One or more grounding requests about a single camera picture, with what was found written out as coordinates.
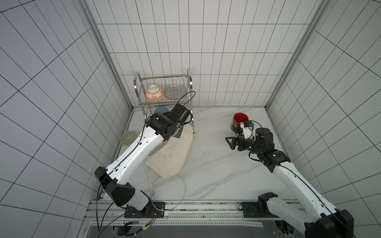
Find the stainless steel dish rack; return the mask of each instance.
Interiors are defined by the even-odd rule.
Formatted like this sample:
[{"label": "stainless steel dish rack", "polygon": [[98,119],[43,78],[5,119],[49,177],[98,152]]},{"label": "stainless steel dish rack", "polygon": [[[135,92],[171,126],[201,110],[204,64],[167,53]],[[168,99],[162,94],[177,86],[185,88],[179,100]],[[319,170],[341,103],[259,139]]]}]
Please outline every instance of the stainless steel dish rack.
[{"label": "stainless steel dish rack", "polygon": [[178,99],[168,99],[164,95],[157,100],[151,101],[146,98],[146,90],[150,85],[157,85],[160,87],[163,91],[167,86],[172,85],[183,85],[188,90],[188,96],[185,96],[181,101],[179,101],[180,104],[185,104],[185,106],[190,110],[190,112],[193,114],[193,108],[192,108],[192,100],[191,96],[193,96],[192,93],[189,93],[192,91],[192,75],[189,69],[187,69],[186,75],[170,75],[170,76],[161,76],[161,77],[151,77],[151,78],[141,78],[139,72],[135,73],[134,76],[134,88],[136,96],[138,97],[138,105],[141,107],[144,115],[144,119],[147,117],[145,106],[148,107],[148,109],[151,112],[151,115],[153,114],[152,108],[158,107],[158,106],[166,106],[169,110],[171,110],[175,104],[178,102]]}]

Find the red mug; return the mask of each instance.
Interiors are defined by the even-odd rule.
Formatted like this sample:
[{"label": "red mug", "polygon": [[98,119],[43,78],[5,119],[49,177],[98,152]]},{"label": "red mug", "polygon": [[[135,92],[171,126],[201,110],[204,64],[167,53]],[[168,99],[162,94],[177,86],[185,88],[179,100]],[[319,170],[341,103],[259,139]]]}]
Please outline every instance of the red mug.
[{"label": "red mug", "polygon": [[240,112],[236,113],[233,116],[233,120],[232,120],[232,124],[230,125],[230,128],[235,133],[241,134],[242,133],[242,128],[240,127],[240,123],[244,122],[244,121],[248,121],[248,120],[249,120],[249,117],[246,116],[246,114],[243,114],[243,113],[240,113]]}]

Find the white bowl with orange pattern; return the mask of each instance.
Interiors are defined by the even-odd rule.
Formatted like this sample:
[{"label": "white bowl with orange pattern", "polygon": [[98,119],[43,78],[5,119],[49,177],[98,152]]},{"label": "white bowl with orange pattern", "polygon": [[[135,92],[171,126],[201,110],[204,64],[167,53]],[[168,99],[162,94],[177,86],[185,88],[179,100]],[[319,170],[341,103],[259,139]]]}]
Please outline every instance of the white bowl with orange pattern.
[{"label": "white bowl with orange pattern", "polygon": [[163,90],[160,87],[156,85],[151,85],[148,87],[146,91],[146,98],[148,100],[156,101],[162,97],[163,97]]}]

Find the white towel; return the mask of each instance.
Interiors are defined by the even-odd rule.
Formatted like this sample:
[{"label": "white towel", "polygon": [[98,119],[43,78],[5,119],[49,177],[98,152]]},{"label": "white towel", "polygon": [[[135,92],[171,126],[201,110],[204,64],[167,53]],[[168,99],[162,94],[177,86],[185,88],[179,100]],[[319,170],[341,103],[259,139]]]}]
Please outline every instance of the white towel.
[{"label": "white towel", "polygon": [[184,125],[180,138],[171,137],[168,143],[151,155],[146,164],[161,177],[172,177],[180,172],[193,141],[193,128]]}]

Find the robotic arm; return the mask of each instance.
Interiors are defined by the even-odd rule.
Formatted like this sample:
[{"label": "robotic arm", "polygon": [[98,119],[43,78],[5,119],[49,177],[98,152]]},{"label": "robotic arm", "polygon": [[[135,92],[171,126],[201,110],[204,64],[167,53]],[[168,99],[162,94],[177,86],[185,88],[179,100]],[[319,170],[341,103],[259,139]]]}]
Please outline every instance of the robotic arm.
[{"label": "robotic arm", "polygon": [[256,140],[247,139],[247,135],[226,137],[232,150],[238,146],[238,151],[248,150],[256,154],[258,160],[274,173],[298,198],[306,213],[284,202],[274,193],[262,194],[258,197],[258,212],[260,214],[276,215],[298,229],[307,238],[332,237],[349,238],[353,235],[353,217],[346,210],[338,210],[326,200],[297,171],[290,159],[274,148],[273,136],[267,128],[255,130]]},{"label": "robotic arm", "polygon": [[[128,181],[149,152],[162,141],[180,133],[181,127],[190,122],[186,122],[189,115],[192,120],[191,112],[180,104],[176,104],[173,110],[165,115],[153,114],[146,121],[142,133],[116,161],[106,168],[96,169],[95,176],[117,206],[127,204],[142,214],[152,209],[148,196],[136,190]],[[280,178],[297,196],[307,212],[306,214],[294,208],[270,192],[258,197],[260,214],[277,215],[308,238],[352,237],[353,217],[346,210],[339,211],[328,202],[304,179],[290,159],[282,151],[274,148],[273,136],[269,129],[256,129],[256,140],[254,140],[254,136],[250,138],[251,129],[247,130],[247,127],[253,127],[253,124],[246,123],[241,127],[243,136],[226,137],[230,148],[234,150],[238,146],[238,151],[248,150],[249,156],[251,153],[256,154],[258,160],[251,159],[261,162],[271,173]]]},{"label": "robotic arm", "polygon": [[139,211],[144,210],[143,213],[150,210],[146,206],[148,196],[136,190],[128,181],[137,166],[158,144],[169,140],[183,125],[190,122],[185,122],[189,115],[192,120],[191,112],[181,104],[176,104],[165,115],[153,114],[144,125],[142,133],[118,159],[106,168],[96,169],[95,176],[117,206],[127,204]]}]

